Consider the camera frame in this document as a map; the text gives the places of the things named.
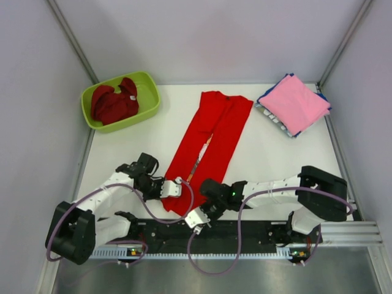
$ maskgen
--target gray wall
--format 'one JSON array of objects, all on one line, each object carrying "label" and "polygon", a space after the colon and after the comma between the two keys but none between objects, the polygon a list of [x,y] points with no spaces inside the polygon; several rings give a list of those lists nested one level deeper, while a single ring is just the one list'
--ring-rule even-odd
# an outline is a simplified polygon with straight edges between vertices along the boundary
[{"label": "gray wall", "polygon": [[392,256],[392,1],[375,1],[324,92],[359,196]]},{"label": "gray wall", "polygon": [[32,293],[56,205],[70,197],[89,80],[43,0],[0,3],[0,293]]},{"label": "gray wall", "polygon": [[362,0],[57,0],[100,80],[318,81]]}]

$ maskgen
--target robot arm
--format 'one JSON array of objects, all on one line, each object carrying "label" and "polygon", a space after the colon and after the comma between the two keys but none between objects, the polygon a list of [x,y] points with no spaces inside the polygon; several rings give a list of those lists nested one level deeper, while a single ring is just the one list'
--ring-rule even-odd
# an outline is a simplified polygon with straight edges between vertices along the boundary
[{"label": "robot arm", "polygon": [[[65,221],[56,234],[51,251],[69,259],[76,264],[84,263],[93,250],[103,244],[125,236],[137,237],[133,229],[136,218],[131,213],[117,212],[114,216],[102,218],[119,199],[130,194],[125,184],[139,190],[143,200],[154,200],[165,197],[179,197],[181,184],[165,178],[154,178],[153,170],[157,170],[158,161],[152,156],[142,153],[137,162],[122,164],[86,201],[80,203]],[[72,206],[62,202],[55,210],[45,246],[60,218]]]},{"label": "robot arm", "polygon": [[270,192],[251,198],[246,202],[246,209],[257,209],[262,205],[294,203],[302,205],[288,216],[287,231],[304,235],[324,221],[340,222],[346,220],[344,204],[301,190],[272,192],[272,189],[283,187],[308,187],[322,190],[340,197],[347,198],[345,180],[331,175],[315,167],[305,166],[299,175],[279,181],[265,183],[236,182],[231,186],[219,184],[212,179],[203,182],[200,192],[207,197],[207,202],[192,210],[185,218],[188,226],[200,233],[203,225],[211,225],[218,220],[226,209],[238,211],[248,196],[268,190]]}]

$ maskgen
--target metal floor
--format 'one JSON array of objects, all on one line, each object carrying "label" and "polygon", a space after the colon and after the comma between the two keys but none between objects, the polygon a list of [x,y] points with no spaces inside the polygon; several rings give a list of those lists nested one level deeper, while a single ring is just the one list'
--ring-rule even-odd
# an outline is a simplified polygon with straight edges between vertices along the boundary
[{"label": "metal floor", "polygon": [[[95,269],[73,287],[72,282],[92,266],[69,262],[61,267],[52,294],[378,294],[381,293],[366,248],[320,248],[310,264],[287,265],[283,260],[243,260],[229,274],[199,274],[187,260],[146,260],[134,268],[115,264]],[[231,261],[199,262],[204,270],[222,271]]]}]

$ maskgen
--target folded pink cloth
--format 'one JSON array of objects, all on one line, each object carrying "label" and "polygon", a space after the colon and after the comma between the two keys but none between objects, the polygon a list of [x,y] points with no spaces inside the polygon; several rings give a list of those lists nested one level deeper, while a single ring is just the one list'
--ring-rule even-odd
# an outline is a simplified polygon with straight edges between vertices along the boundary
[{"label": "folded pink cloth", "polygon": [[295,135],[303,132],[330,111],[330,104],[314,94],[297,76],[287,75],[259,100]]}]

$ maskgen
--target lime green tray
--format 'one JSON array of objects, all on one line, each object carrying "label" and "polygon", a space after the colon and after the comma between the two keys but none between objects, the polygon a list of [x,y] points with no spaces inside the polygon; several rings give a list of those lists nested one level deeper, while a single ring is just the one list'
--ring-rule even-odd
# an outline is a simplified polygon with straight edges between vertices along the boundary
[{"label": "lime green tray", "polygon": [[[100,121],[93,120],[91,117],[91,99],[94,90],[99,85],[109,85],[114,87],[115,92],[120,92],[118,85],[125,77],[132,79],[137,87],[137,101],[139,103],[137,115],[106,126]],[[87,124],[90,128],[102,133],[114,132],[151,118],[158,112],[159,105],[160,95],[157,86],[151,76],[146,72],[132,72],[120,77],[112,78],[111,80],[103,81],[87,88],[81,95],[81,109],[83,110],[83,115],[85,116]]]}]

